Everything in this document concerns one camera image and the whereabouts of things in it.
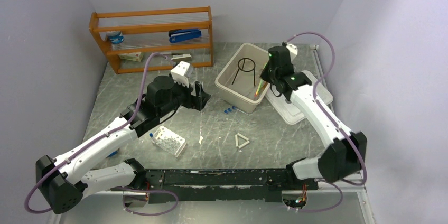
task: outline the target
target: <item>gray marble tabletop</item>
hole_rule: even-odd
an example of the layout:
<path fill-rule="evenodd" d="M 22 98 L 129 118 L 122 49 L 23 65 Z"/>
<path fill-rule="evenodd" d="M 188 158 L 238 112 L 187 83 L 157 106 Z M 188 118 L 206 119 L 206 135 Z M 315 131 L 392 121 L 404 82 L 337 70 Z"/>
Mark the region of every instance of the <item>gray marble tabletop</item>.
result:
<path fill-rule="evenodd" d="M 246 115 L 223 111 L 231 104 L 221 100 L 214 84 L 218 73 L 224 68 L 242 43 L 215 43 L 214 66 L 195 68 L 190 80 L 203 81 L 205 92 L 211 99 L 202 112 L 181 107 L 177 114 L 163 125 L 186 139 L 187 145 L 176 158 L 154 145 L 148 134 L 121 147 L 118 154 L 105 159 L 96 168 L 117 165 L 125 159 L 135 158 L 145 168 L 155 169 L 242 169 L 277 168 L 304 157 L 315 157 L 323 145 L 317 132 L 307 119 L 296 125 L 288 125 L 277 111 L 264 99 L 255 111 Z M 267 50 L 278 43 L 254 43 Z M 308 70 L 317 78 L 316 59 L 307 45 L 299 45 L 298 56 L 293 61 L 295 71 Z M 208 49 L 190 52 L 193 61 L 207 61 Z M 153 64 L 162 64 L 160 58 Z M 141 67 L 142 64 L 125 61 L 122 67 Z M 146 84 L 169 71 L 149 72 Z M 96 102 L 90 117 L 84 140 L 108 125 L 129 104 L 135 102 L 142 73 L 115 74 L 108 65 L 98 89 Z M 250 139 L 250 144 L 239 151 L 235 147 L 235 134 Z"/>

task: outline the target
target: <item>wooden rack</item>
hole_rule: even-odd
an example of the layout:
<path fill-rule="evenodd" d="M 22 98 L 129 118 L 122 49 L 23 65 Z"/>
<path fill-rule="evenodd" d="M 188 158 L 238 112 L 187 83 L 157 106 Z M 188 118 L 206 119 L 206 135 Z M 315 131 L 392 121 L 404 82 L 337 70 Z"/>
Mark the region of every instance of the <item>wooden rack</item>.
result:
<path fill-rule="evenodd" d="M 201 29 L 202 37 L 173 44 L 169 42 L 168 31 L 190 28 Z M 89 30 L 115 73 L 143 72 L 143 67 L 121 68 L 121 59 L 118 54 L 131 52 L 208 48 L 210 62 L 193 63 L 193 66 L 213 66 L 213 27 L 210 6 L 116 13 L 93 12 Z M 107 39 L 101 38 L 101 32 L 117 30 L 120 30 L 124 36 L 122 43 L 112 44 Z M 172 68 L 172 66 L 155 66 L 148 67 L 148 71 Z"/>

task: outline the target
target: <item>blue and white container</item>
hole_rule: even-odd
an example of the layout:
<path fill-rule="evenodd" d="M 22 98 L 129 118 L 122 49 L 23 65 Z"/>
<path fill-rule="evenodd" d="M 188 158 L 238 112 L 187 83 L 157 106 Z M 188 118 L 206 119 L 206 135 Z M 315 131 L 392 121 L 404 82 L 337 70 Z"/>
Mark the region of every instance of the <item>blue and white container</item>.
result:
<path fill-rule="evenodd" d="M 107 31 L 106 32 L 107 40 L 112 44 L 122 43 L 125 39 L 122 32 L 120 30 L 117 31 Z"/>

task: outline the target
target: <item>beige plastic container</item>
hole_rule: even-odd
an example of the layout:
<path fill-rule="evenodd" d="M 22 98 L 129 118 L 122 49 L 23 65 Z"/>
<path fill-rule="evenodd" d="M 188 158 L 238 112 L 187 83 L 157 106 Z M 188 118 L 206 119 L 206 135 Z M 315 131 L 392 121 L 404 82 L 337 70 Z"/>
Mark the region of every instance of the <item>beige plastic container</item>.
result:
<path fill-rule="evenodd" d="M 232 85 L 232 81 L 238 71 L 237 63 L 242 58 L 250 58 L 255 62 L 255 87 L 253 72 L 243 71 L 239 71 Z M 243 43 L 214 81 L 219 89 L 219 97 L 247 113 L 252 113 L 269 89 L 268 84 L 254 99 L 255 91 L 261 81 L 260 74 L 268 60 L 267 51 L 251 43 Z M 248 70 L 252 66 L 252 62 L 246 60 L 244 69 Z"/>

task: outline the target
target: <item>blue stapler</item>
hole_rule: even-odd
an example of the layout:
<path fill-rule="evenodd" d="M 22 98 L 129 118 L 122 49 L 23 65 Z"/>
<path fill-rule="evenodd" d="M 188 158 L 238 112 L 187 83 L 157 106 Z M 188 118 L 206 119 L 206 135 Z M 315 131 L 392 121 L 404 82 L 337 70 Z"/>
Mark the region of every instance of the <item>blue stapler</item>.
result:
<path fill-rule="evenodd" d="M 170 30 L 168 36 L 170 37 L 170 43 L 178 43 L 193 38 L 198 38 L 202 35 L 200 29 L 182 29 L 182 30 Z"/>

